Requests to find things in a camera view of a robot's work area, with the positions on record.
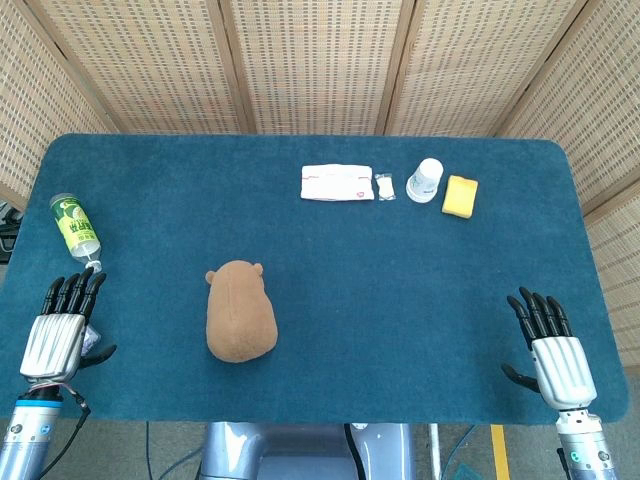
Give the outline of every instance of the bottle cap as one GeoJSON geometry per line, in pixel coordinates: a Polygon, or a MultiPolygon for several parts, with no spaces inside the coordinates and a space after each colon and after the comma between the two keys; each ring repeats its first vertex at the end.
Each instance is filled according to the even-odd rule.
{"type": "Polygon", "coordinates": [[[84,268],[89,268],[89,267],[93,267],[94,273],[98,273],[102,271],[102,263],[100,263],[100,260],[91,260],[87,262],[84,268]]]}

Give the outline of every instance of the plush bear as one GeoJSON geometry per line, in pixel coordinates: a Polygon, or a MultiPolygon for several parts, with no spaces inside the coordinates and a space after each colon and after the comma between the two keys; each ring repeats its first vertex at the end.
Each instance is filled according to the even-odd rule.
{"type": "Polygon", "coordinates": [[[262,265],[234,260],[205,276],[211,285],[207,345],[217,358],[239,363],[270,351],[278,340],[273,307],[264,292],[262,265]]]}

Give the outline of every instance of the metal stand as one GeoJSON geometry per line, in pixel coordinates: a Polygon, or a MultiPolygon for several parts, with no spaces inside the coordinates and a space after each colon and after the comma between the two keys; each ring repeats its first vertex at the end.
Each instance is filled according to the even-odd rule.
{"type": "Polygon", "coordinates": [[[200,480],[353,480],[353,447],[367,480],[415,480],[407,424],[345,426],[214,422],[207,427],[200,480]]]}
{"type": "Polygon", "coordinates": [[[431,479],[440,480],[440,437],[438,436],[438,424],[429,424],[429,445],[431,447],[431,479]]]}

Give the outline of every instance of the green label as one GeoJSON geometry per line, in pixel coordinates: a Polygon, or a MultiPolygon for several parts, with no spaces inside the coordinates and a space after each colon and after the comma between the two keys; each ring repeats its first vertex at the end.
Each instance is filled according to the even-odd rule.
{"type": "Polygon", "coordinates": [[[61,198],[51,205],[51,210],[69,250],[80,242],[98,239],[77,198],[61,198]]]}

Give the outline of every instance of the wooden panel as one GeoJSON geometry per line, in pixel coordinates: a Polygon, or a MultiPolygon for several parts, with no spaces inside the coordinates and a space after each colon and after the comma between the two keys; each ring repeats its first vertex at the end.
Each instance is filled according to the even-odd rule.
{"type": "Polygon", "coordinates": [[[27,205],[49,144],[67,132],[105,132],[91,106],[15,3],[0,0],[0,197],[27,205]]]}
{"type": "Polygon", "coordinates": [[[246,130],[217,2],[34,0],[32,7],[124,130],[246,130]]]}
{"type": "Polygon", "coordinates": [[[385,81],[384,91],[382,93],[382,101],[380,102],[380,110],[378,112],[378,121],[376,123],[376,135],[383,135],[387,127],[389,118],[389,109],[391,108],[391,99],[396,89],[396,81],[400,70],[400,62],[407,47],[407,39],[411,21],[414,18],[416,8],[415,0],[403,0],[398,16],[398,26],[396,27],[396,38],[393,42],[391,54],[389,58],[389,68],[387,69],[387,79],[385,81]]]}
{"type": "Polygon", "coordinates": [[[574,0],[419,0],[387,133],[488,135],[574,0]]]}
{"type": "Polygon", "coordinates": [[[640,184],[629,193],[585,218],[625,366],[640,365],[640,184]]]}
{"type": "Polygon", "coordinates": [[[499,132],[558,142],[585,213],[640,178],[640,3],[588,7],[499,132]]]}
{"type": "Polygon", "coordinates": [[[401,7],[233,0],[258,132],[374,133],[401,7]]]}

